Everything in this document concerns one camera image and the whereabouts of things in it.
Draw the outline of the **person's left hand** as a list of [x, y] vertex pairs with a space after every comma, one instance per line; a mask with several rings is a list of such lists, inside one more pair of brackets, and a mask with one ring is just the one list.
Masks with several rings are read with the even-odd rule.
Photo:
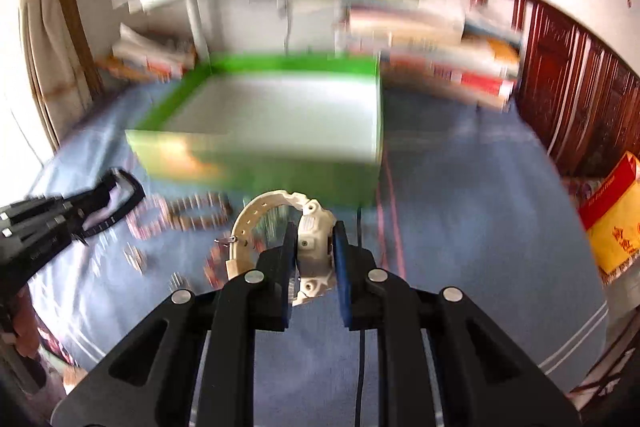
[[34, 359], [38, 353], [40, 338], [32, 296], [27, 286], [16, 295], [13, 329], [17, 352], [22, 357]]

